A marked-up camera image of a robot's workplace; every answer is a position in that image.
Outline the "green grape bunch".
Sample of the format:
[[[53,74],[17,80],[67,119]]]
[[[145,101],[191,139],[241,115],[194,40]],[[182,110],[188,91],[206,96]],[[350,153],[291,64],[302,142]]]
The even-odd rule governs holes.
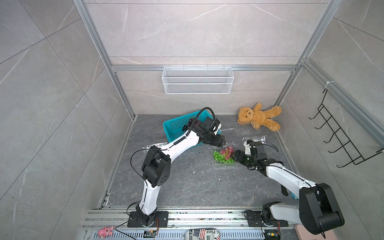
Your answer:
[[[223,156],[220,154],[220,152],[218,151],[213,151],[213,157],[214,157],[214,160],[216,163],[219,163],[219,164],[234,164],[235,161],[230,158],[229,160],[225,160],[223,158]]]

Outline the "red grape bunch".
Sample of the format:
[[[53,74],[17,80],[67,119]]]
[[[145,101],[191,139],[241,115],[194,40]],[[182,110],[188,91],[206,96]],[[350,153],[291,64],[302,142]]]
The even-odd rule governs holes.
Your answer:
[[[224,150],[220,151],[220,154],[223,156],[225,160],[229,160],[234,152],[234,148],[229,146],[225,148]]]

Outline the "teal plastic basket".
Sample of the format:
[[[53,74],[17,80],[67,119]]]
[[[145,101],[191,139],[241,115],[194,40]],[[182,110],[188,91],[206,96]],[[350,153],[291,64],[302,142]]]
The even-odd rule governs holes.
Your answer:
[[[163,123],[163,127],[169,143],[164,146],[164,149],[170,149],[176,145],[178,145],[180,148],[184,147],[185,149],[202,145],[198,144],[199,137],[196,134],[196,125],[202,123],[206,117],[217,119],[214,113],[209,113],[211,111],[212,109],[205,107],[200,111],[165,121]],[[183,126],[188,123],[190,118],[194,118],[195,120],[192,123],[190,129],[186,132],[183,132]]]

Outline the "dark purple grape bunch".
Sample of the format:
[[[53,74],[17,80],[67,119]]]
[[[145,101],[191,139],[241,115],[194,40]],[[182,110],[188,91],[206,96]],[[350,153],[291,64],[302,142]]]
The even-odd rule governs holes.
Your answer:
[[[195,120],[194,118],[190,118],[188,123],[183,126],[182,131],[183,132],[188,131],[190,129],[192,123],[194,122],[194,120]]]

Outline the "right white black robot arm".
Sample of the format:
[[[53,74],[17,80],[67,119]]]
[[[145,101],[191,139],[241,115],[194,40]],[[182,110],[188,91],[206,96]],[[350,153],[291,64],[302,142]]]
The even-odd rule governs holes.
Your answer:
[[[345,219],[332,188],[325,183],[315,183],[290,171],[282,161],[268,158],[263,142],[248,140],[245,150],[236,150],[231,156],[234,161],[258,171],[281,185],[284,196],[295,195],[299,205],[286,205],[281,202],[264,204],[261,219],[267,225],[286,221],[303,225],[313,235],[342,227]]]

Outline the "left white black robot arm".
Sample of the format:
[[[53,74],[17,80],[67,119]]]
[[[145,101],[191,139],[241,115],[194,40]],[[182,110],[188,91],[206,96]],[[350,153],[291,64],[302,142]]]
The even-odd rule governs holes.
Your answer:
[[[152,146],[142,165],[144,190],[136,212],[142,225],[148,227],[155,219],[157,199],[161,186],[168,180],[173,161],[188,149],[200,143],[223,147],[225,137],[218,133],[221,123],[217,118],[207,117],[197,124],[193,121],[188,130],[164,147]]]

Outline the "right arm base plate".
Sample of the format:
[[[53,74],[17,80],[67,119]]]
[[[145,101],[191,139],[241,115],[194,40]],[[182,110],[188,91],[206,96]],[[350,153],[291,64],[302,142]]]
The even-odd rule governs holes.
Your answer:
[[[267,210],[244,212],[249,227],[288,227],[287,221],[276,220]]]

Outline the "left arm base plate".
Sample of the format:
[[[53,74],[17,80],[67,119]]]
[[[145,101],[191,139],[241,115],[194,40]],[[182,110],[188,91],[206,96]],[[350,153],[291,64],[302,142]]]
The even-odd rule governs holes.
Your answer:
[[[154,211],[150,215],[145,215],[142,212],[131,212],[129,221],[127,223],[128,228],[139,227],[157,227],[165,228],[168,226],[169,212],[167,211]]]

